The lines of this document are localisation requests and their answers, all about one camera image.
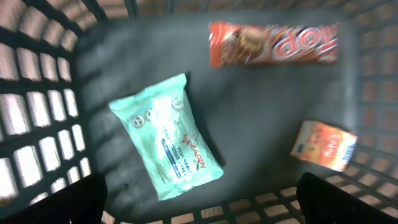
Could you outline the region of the orange small carton box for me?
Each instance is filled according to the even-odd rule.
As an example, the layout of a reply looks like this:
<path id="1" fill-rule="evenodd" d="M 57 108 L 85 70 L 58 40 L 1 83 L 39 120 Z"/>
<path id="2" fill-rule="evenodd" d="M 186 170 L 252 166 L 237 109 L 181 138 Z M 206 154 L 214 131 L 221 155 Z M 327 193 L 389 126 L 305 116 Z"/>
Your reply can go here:
<path id="1" fill-rule="evenodd" d="M 358 137 L 319 121 L 304 121 L 290 155 L 331 170 L 343 171 Z"/>

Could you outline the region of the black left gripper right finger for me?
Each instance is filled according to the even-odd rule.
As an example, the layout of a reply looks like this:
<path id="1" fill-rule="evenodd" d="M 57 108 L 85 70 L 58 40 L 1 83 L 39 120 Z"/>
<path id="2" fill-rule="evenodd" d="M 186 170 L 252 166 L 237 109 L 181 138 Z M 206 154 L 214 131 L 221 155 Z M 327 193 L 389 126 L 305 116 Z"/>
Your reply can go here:
<path id="1" fill-rule="evenodd" d="M 397 218 L 309 172 L 298 182 L 297 200 L 306 224 L 397 224 Z"/>

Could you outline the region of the red Top chocolate bar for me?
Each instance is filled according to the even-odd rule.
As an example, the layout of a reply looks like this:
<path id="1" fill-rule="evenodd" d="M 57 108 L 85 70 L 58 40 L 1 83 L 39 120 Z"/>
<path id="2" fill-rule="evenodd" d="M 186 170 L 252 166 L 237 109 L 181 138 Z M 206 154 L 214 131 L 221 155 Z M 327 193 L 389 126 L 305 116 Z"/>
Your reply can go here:
<path id="1" fill-rule="evenodd" d="M 335 63 L 339 24 L 254 26 L 229 22 L 209 25 L 209 64 Z"/>

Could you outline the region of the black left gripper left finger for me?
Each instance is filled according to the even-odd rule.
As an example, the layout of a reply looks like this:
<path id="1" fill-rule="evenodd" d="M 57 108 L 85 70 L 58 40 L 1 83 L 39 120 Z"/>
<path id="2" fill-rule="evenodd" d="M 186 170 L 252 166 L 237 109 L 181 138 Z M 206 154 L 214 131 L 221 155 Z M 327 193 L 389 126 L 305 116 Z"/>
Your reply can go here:
<path id="1" fill-rule="evenodd" d="M 49 197 L 1 219 L 7 223 L 101 223 L 108 189 L 94 172 Z"/>

